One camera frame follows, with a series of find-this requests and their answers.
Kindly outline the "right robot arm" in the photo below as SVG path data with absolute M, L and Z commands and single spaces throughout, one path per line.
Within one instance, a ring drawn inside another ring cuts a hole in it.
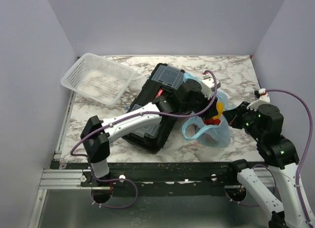
M 245 187 L 266 214 L 270 228 L 313 228 L 315 216 L 296 174 L 301 160 L 294 144 L 281 134 L 284 117 L 280 110 L 271 104 L 251 110 L 249 103 L 243 102 L 223 115 L 232 128 L 244 130 L 255 140 L 281 198 L 277 199 L 260 181 L 246 160 L 229 163 L 228 182 Z

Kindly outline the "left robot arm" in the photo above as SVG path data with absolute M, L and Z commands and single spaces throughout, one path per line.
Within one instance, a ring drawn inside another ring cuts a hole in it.
M 200 116 L 209 119 L 215 116 L 217 90 L 220 81 L 213 78 L 196 81 L 188 79 L 180 87 L 166 95 L 154 98 L 140 108 L 124 115 L 100 120 L 90 117 L 81 133 L 81 142 L 91 165 L 92 180 L 98 186 L 109 181 L 110 144 L 117 139 L 143 127 L 161 123 L 163 117 L 190 118 Z

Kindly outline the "light blue plastic bag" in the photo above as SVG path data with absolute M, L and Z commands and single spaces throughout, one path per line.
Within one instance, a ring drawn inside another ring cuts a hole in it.
M 214 90 L 217 92 L 216 97 L 218 101 L 224 104 L 224 111 L 229 109 L 228 97 L 226 94 Z M 204 146 L 214 148 L 226 148 L 230 144 L 231 133 L 223 114 L 220 117 L 221 123 L 218 126 L 205 125 L 204 119 L 198 116 L 190 117 L 182 126 L 182 135 L 185 140 L 192 141 L 198 140 L 198 142 Z M 189 125 L 195 126 L 195 135 L 189 137 L 186 135 L 186 130 Z

